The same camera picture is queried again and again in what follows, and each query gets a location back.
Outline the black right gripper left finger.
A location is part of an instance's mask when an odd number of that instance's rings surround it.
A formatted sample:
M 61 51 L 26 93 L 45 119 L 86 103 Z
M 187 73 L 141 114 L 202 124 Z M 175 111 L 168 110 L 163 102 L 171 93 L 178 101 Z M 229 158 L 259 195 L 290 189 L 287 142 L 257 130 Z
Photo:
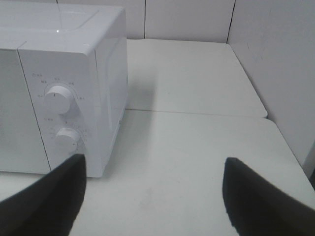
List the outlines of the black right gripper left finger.
M 2 236 L 67 236 L 82 206 L 86 159 L 75 154 L 0 203 Z

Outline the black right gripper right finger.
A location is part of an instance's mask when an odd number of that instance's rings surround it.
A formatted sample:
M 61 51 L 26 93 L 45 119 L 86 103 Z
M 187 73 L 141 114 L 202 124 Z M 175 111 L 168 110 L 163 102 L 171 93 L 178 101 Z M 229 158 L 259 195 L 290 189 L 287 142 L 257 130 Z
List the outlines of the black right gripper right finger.
M 241 236 L 313 236 L 315 211 L 284 193 L 241 160 L 225 161 L 222 198 Z

